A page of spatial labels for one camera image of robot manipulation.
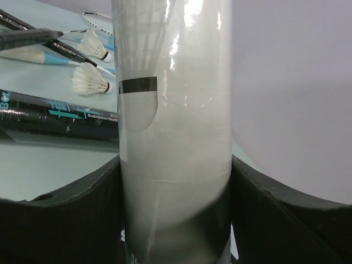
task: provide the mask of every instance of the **black shuttlecock tube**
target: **black shuttlecock tube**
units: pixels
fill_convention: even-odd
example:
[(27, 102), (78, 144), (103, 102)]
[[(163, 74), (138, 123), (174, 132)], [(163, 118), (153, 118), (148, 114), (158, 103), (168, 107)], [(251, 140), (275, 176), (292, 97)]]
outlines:
[(117, 114), (0, 90), (0, 141), (118, 151)]

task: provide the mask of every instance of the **white tube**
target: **white tube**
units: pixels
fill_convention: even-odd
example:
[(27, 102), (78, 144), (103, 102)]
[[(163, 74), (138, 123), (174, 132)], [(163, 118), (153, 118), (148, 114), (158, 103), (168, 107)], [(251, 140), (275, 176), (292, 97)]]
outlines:
[[(217, 202), (232, 157), (231, 3), (113, 1), (126, 243), (138, 264), (215, 263), (227, 242), (217, 235), (229, 231), (228, 203)], [(200, 217), (214, 204), (217, 235)]]

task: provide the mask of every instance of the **shuttlecock feathers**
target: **shuttlecock feathers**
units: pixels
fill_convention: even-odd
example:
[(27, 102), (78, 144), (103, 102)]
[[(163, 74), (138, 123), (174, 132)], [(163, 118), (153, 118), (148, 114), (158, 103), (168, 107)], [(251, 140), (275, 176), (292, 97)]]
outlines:
[(78, 50), (88, 56), (99, 58), (104, 62), (112, 61), (112, 55), (104, 48), (93, 30), (87, 30), (81, 43), (78, 44)]

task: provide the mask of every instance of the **racket handle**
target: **racket handle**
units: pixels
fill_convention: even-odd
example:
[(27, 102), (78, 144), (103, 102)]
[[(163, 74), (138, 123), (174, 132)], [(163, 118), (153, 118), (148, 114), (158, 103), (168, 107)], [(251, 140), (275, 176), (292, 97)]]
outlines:
[(43, 44), (63, 36), (62, 32), (49, 29), (30, 29), (0, 32), (0, 51)]

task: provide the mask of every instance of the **shuttlecock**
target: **shuttlecock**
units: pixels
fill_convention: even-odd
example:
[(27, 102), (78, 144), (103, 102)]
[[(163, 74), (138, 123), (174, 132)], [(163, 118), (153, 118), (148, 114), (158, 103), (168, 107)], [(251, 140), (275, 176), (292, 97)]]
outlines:
[(87, 30), (81, 43), (78, 44), (78, 50), (88, 56), (99, 58), (104, 62), (112, 61), (112, 55), (104, 48), (93, 30)]
[(110, 83), (90, 63), (81, 63), (73, 72), (72, 89), (79, 95), (103, 94), (111, 91)]

